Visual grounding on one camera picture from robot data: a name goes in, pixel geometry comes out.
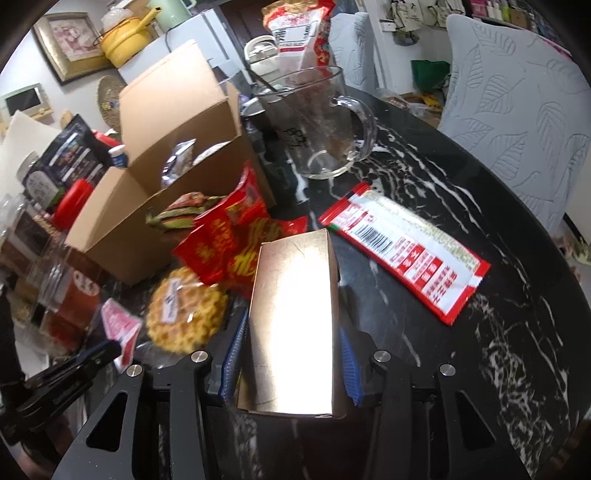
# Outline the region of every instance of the pink packet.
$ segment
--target pink packet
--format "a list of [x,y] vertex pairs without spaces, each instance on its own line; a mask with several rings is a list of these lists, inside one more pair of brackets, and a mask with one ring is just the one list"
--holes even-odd
[[121,345],[121,355],[114,360],[117,371],[122,373],[134,359],[135,342],[138,339],[142,321],[130,314],[115,300],[109,299],[100,308],[105,335]]

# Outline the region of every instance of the red lid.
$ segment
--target red lid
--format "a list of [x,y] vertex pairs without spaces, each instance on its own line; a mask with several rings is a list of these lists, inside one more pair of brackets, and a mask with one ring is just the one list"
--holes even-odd
[[84,179],[76,180],[70,190],[64,195],[52,222],[59,230],[69,230],[74,225],[82,207],[92,194],[94,187]]
[[107,137],[107,135],[105,135],[104,133],[101,133],[97,130],[93,130],[92,132],[94,133],[95,138],[97,140],[100,140],[105,145],[107,145],[109,148],[118,147],[119,145],[123,145],[123,143],[117,142],[117,140],[115,140],[114,138]]

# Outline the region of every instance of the small screen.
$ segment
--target small screen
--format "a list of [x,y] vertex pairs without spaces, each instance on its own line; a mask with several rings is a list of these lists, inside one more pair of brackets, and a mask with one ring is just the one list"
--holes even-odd
[[5,101],[10,116],[13,116],[17,110],[24,112],[34,106],[41,105],[41,99],[37,96],[37,91],[34,88],[12,95]]

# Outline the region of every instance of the framed picture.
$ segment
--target framed picture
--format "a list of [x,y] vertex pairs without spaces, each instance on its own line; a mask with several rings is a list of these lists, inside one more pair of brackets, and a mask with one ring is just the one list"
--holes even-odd
[[113,68],[99,46],[99,33],[86,13],[47,14],[34,26],[35,37],[63,85]]

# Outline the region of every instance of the black snack bag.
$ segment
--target black snack bag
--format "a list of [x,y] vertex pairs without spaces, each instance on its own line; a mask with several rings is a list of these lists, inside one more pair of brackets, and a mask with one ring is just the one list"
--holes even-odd
[[55,137],[43,152],[40,163],[66,189],[78,179],[96,186],[112,166],[109,147],[95,138],[80,115]]

